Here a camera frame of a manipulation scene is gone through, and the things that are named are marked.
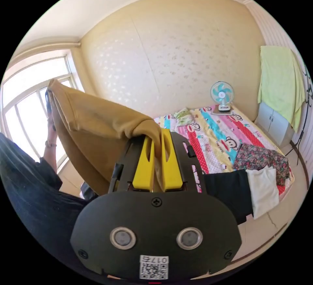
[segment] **window pane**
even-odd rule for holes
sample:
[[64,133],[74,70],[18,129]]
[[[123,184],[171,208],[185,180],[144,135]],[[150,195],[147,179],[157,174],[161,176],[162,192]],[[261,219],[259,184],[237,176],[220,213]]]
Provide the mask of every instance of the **window pane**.
[[29,139],[40,156],[45,150],[48,135],[47,118],[36,93],[17,104],[22,123]]
[[64,58],[43,61],[18,72],[3,84],[3,106],[28,88],[65,74],[68,70]]
[[42,90],[40,90],[40,96],[41,96],[41,99],[43,101],[43,104],[45,106],[45,110],[47,111],[47,103],[46,103],[46,90],[47,88],[43,88]]
[[[69,81],[64,81],[64,82],[62,82],[62,84],[71,87]],[[43,88],[43,89],[41,89],[41,90],[40,90],[40,95],[41,95],[42,101],[43,101],[43,103],[44,103],[44,105],[45,105],[45,109],[47,110],[47,107],[46,107],[46,95],[45,95],[45,94],[46,94],[46,90],[47,90],[46,87]],[[59,138],[57,138],[56,144],[57,144],[57,148],[56,148],[56,161],[58,162],[58,161],[62,158],[62,156],[65,155],[65,150],[64,150],[64,148],[63,148],[63,146],[62,146],[61,141],[60,141]]]
[[61,141],[59,139],[59,137],[56,139],[56,144],[57,144],[57,147],[56,147],[56,162],[58,162],[62,156],[65,155],[65,150],[61,144]]
[[64,82],[61,82],[61,84],[65,85],[65,86],[68,86],[68,87],[72,87],[71,86],[71,83],[69,82],[69,80],[66,80]]
[[25,151],[28,155],[30,155],[35,161],[39,161],[39,158],[34,153],[33,149],[29,145],[23,130],[20,126],[19,119],[17,118],[15,108],[12,107],[6,113],[7,126],[10,131],[12,140],[15,144],[19,146],[23,151]]

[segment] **black metal stand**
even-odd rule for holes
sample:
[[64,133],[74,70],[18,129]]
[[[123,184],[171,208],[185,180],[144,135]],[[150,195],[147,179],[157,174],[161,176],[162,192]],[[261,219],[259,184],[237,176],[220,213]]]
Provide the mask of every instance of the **black metal stand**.
[[[308,74],[306,66],[305,66],[305,69],[306,69],[306,72],[304,73],[304,75],[306,76],[306,80],[307,80],[306,117],[305,117],[305,120],[304,120],[302,131],[301,131],[300,136],[298,138],[298,141],[295,143],[295,147],[297,149],[297,154],[298,154],[297,165],[299,163],[299,147],[300,147],[300,143],[301,143],[301,140],[302,140],[302,137],[303,137],[303,134],[304,134],[304,128],[306,126],[306,121],[307,121],[307,115],[308,115],[308,112],[309,112],[309,107],[312,107],[312,105],[310,105],[310,98],[313,100],[312,86],[309,83],[309,74]],[[293,149],[294,149],[294,147],[292,147],[292,149],[289,152],[287,152],[286,156],[289,155],[293,151]]]

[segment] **screw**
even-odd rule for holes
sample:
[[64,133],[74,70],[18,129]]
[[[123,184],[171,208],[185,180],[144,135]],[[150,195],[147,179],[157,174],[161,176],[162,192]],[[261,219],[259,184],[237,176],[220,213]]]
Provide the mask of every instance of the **screw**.
[[226,260],[228,260],[228,259],[231,258],[231,256],[232,256],[232,251],[229,250],[228,252],[225,253],[224,258],[225,258]]
[[152,199],[152,206],[160,207],[162,205],[162,200],[159,197]]
[[85,252],[85,250],[82,250],[82,249],[78,250],[78,254],[79,254],[79,256],[82,257],[83,259],[88,259],[88,253]]

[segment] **window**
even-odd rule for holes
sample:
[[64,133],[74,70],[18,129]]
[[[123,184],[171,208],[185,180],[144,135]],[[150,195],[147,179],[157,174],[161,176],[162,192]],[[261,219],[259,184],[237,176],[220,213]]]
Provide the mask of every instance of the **window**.
[[[52,78],[76,88],[66,57],[53,58],[29,65],[10,76],[0,92],[3,130],[35,161],[43,156],[47,139],[47,110],[45,92]],[[57,139],[58,168],[67,158]]]

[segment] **colorful bedsheet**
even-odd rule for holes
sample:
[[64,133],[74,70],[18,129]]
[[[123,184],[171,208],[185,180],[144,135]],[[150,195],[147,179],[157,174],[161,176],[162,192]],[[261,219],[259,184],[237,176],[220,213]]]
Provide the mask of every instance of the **colorful bedsheet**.
[[[212,115],[214,108],[215,106],[191,109],[195,122],[187,126],[176,127],[177,120],[172,114],[154,120],[162,128],[178,132],[189,140],[202,171],[206,174],[234,171],[232,165],[241,143],[265,147],[282,154],[280,149],[236,107],[232,106],[233,110],[229,116]],[[293,182],[294,176],[290,169],[290,177],[285,186],[277,186],[280,200]]]

